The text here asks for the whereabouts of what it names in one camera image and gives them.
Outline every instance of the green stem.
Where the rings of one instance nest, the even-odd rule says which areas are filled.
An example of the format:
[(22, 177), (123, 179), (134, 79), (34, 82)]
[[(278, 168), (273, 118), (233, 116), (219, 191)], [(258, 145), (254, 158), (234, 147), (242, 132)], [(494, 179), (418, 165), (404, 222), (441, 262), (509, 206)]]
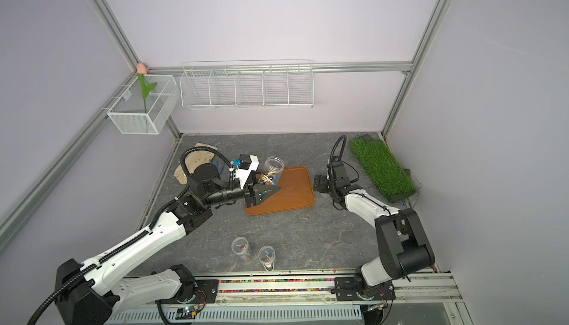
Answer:
[[(142, 89), (142, 93), (144, 93), (144, 89), (146, 88), (146, 82), (144, 81), (144, 76), (142, 74), (138, 75), (138, 81), (140, 82), (140, 88)], [(147, 114), (147, 112), (146, 112), (146, 98), (142, 97), (142, 100), (144, 100), (144, 113)]]

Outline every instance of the brown tray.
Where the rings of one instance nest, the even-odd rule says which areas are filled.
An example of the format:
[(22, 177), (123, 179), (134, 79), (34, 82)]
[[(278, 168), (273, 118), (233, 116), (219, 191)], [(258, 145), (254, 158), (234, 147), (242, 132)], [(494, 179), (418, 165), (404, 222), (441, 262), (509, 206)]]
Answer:
[(245, 212), (249, 215), (261, 215), (309, 208), (314, 205), (314, 191), (306, 167), (285, 168), (278, 185), (281, 187), (280, 191), (261, 205), (250, 208), (245, 205)]

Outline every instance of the green turf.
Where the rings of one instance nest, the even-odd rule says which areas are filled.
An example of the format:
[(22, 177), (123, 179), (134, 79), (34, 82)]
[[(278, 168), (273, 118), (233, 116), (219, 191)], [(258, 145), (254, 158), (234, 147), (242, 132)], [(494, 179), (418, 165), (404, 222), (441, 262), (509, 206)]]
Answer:
[(411, 178), (382, 140), (374, 140), (369, 135), (356, 137), (349, 146), (369, 178), (389, 201), (400, 201), (416, 193)]

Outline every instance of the red wire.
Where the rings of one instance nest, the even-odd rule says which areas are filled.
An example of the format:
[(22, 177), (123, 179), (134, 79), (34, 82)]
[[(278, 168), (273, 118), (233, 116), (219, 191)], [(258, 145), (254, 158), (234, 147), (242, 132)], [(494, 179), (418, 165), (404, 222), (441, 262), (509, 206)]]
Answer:
[(380, 289), (380, 292), (381, 292), (381, 294), (383, 295), (383, 298), (381, 299), (381, 300), (383, 300), (383, 306), (384, 306), (384, 307), (387, 307), (387, 306), (388, 306), (388, 298), (387, 298), (387, 297), (385, 296), (385, 294), (381, 291), (381, 289)]
[(205, 308), (205, 305), (208, 303), (208, 296), (201, 290), (198, 290), (197, 292), (202, 293), (204, 295), (204, 304), (203, 304), (202, 308), (200, 309), (200, 311), (202, 311)]

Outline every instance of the white mesh basket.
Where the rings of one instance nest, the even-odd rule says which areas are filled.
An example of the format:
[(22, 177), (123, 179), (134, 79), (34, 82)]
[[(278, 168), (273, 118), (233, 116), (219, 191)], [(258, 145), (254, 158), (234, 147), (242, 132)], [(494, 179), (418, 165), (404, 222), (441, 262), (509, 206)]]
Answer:
[(314, 106), (312, 64), (184, 63), (181, 103), (189, 109)]
[(138, 79), (129, 85), (107, 112), (123, 134), (158, 135), (180, 99), (174, 76), (146, 74), (144, 79), (147, 85), (158, 83), (146, 97), (146, 113)]

